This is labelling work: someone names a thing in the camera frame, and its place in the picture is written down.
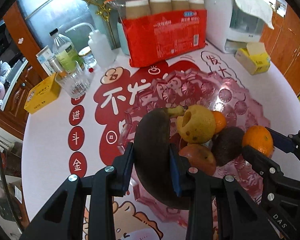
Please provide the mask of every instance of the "white tablecloth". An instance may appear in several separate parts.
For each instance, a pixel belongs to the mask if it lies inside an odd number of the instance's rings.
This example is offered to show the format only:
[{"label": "white tablecloth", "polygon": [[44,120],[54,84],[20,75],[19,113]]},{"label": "white tablecloth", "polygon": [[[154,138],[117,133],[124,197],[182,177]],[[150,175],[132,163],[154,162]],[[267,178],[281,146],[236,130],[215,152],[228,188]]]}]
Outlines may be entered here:
[{"label": "white tablecloth", "polygon": [[[133,75],[138,69],[129,66],[129,58],[122,54],[120,49],[118,53],[117,60],[111,67],[122,66],[130,70]],[[214,55],[215,58],[208,60],[206,54]],[[222,64],[226,63],[228,67],[226,75],[232,77],[236,75],[235,79],[249,89],[251,97],[262,104],[264,116],[271,121],[272,129],[284,135],[296,134],[300,130],[300,103],[288,82],[274,65],[271,65],[266,73],[251,76],[233,55],[223,54],[211,44],[186,55],[167,62],[170,66],[180,60],[189,60],[205,72],[216,70],[219,73],[222,71],[213,62],[216,63],[215,60],[218,60]],[[93,175],[105,166],[98,152],[100,137],[105,126],[99,125],[95,120],[97,103],[93,100],[95,92],[101,85],[100,79],[104,72],[95,72],[93,83],[80,103],[85,110],[84,118],[80,123],[85,132],[80,152],[84,153],[88,163],[85,176]],[[30,220],[70,175],[69,158],[74,151],[69,148],[68,135],[73,128],[69,123],[69,113],[73,107],[70,97],[65,91],[61,91],[56,101],[37,113],[29,115],[23,142],[22,184]],[[280,150],[276,150],[273,160],[281,165],[285,176],[300,180],[300,162],[294,155],[283,154]],[[142,209],[147,212],[149,219],[155,220],[155,216],[144,205],[135,204],[135,208]],[[185,234],[184,229],[179,229],[181,227],[177,224],[175,226],[166,224],[165,227],[169,227],[175,233]]]}]

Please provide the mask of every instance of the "white squeeze bottle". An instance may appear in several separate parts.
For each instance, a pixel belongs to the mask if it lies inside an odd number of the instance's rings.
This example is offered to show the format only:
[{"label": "white squeeze bottle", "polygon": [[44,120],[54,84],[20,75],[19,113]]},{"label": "white squeeze bottle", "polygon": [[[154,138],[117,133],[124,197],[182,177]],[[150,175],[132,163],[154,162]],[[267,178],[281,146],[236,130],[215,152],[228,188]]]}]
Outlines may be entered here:
[{"label": "white squeeze bottle", "polygon": [[95,30],[90,23],[79,23],[66,30],[66,32],[75,30],[80,26],[89,26],[91,28],[92,32],[89,34],[91,39],[89,39],[88,45],[98,65],[101,68],[108,68],[115,61],[116,54],[111,50],[107,36],[101,34],[99,30]]},{"label": "white squeeze bottle", "polygon": [[60,34],[58,29],[54,29],[50,32],[50,36],[53,37],[52,51],[66,71],[74,71],[76,68],[76,61],[80,66],[83,64],[71,39]]}]

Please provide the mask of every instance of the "red oval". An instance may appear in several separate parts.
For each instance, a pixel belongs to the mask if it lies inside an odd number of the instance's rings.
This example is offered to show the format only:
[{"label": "red oval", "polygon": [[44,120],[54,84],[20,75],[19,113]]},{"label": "red oval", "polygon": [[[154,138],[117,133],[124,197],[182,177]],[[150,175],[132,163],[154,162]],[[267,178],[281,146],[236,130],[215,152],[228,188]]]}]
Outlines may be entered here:
[{"label": "red oval", "polygon": [[78,125],[84,116],[84,108],[82,105],[77,105],[70,111],[69,114],[69,123],[72,126]]},{"label": "red oval", "polygon": [[81,101],[84,99],[85,96],[86,96],[86,94],[84,94],[83,96],[79,97],[78,99],[71,98],[71,104],[73,104],[74,106],[80,104]]},{"label": "red oval", "polygon": [[71,150],[77,151],[82,147],[84,142],[84,131],[81,126],[71,129],[68,135],[68,144]]},{"label": "red oval", "polygon": [[71,174],[76,174],[83,178],[87,172],[87,160],[82,152],[74,152],[69,159],[69,170]]}]

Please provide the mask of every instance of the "kitchen counter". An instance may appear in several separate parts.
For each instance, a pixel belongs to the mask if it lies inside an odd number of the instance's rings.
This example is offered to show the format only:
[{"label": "kitchen counter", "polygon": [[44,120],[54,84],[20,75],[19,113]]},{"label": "kitchen counter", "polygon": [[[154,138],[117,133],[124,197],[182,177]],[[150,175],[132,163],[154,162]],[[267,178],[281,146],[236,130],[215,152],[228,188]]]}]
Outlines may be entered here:
[{"label": "kitchen counter", "polygon": [[1,109],[2,111],[4,110],[4,108],[5,108],[6,104],[7,104],[7,101],[8,101],[8,99],[9,99],[9,96],[10,96],[10,94],[11,94],[11,91],[12,91],[14,85],[16,84],[16,82],[17,82],[19,76],[21,75],[22,71],[24,70],[24,68],[26,67],[27,64],[28,64],[28,61],[25,60],[25,61],[22,63],[21,67],[18,69],[18,71],[17,71],[17,73],[15,74],[15,76],[13,77],[13,79],[12,79],[12,81],[11,81],[11,85],[10,85],[10,87],[8,88],[8,90],[6,91],[6,94],[4,95],[3,103],[2,103],[2,105],[0,106],[0,109]]},{"label": "kitchen counter", "polygon": [[[124,69],[121,79],[110,85],[101,84],[101,80],[106,80],[105,71],[95,71],[91,87],[84,97],[71,100],[62,90],[56,101],[29,115],[22,149],[22,185],[30,220],[71,173],[86,177],[106,166],[108,161],[102,160],[113,158],[113,152],[117,151],[120,132],[125,124],[125,111],[134,104],[136,94],[149,87],[147,82],[153,78],[167,77],[174,70],[170,67],[172,65],[183,71],[196,65],[206,73],[216,71],[225,78],[233,78],[263,106],[261,111],[270,120],[272,129],[286,136],[300,130],[300,102],[273,64],[268,72],[251,76],[233,55],[223,54],[208,43],[204,49],[138,69],[131,68],[129,57],[119,50],[111,67]],[[281,166],[285,176],[300,180],[300,161],[293,154],[284,154],[276,149],[272,159]],[[166,218],[159,218],[154,209],[135,200],[133,185],[133,182],[130,183],[125,197],[114,199],[119,210],[121,204],[129,203],[127,215],[130,211],[131,214],[143,212],[157,223],[167,239],[185,239],[186,229],[175,218],[162,222]]]}]

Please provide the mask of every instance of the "black cable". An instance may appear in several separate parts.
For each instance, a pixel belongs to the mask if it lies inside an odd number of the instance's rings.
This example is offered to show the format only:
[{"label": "black cable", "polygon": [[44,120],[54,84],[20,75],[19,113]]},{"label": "black cable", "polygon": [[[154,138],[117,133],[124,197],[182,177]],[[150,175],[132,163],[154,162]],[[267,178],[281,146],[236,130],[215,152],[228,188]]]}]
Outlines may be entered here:
[{"label": "black cable", "polygon": [[10,193],[9,193],[9,190],[8,190],[7,180],[6,180],[6,176],[4,174],[4,170],[3,170],[2,158],[1,158],[1,151],[0,151],[0,177],[1,177],[2,185],[3,185],[3,190],[4,190],[4,193],[6,195],[6,198],[7,198],[8,205],[9,205],[9,208],[11,210],[11,213],[12,213],[12,215],[14,217],[14,220],[16,221],[18,227],[23,232],[25,230],[25,228],[21,224],[21,221],[20,221],[17,213],[15,212],[15,210],[14,210],[14,208],[12,206],[12,199],[11,199],[11,196],[10,196]]}]

